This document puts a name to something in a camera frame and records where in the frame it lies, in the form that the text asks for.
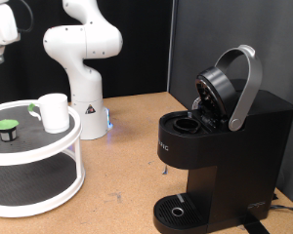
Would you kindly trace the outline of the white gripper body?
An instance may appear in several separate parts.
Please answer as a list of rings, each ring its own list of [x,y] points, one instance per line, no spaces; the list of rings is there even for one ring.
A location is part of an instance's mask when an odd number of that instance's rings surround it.
[[[9,45],[20,40],[14,13],[6,3],[0,3],[0,45]]]

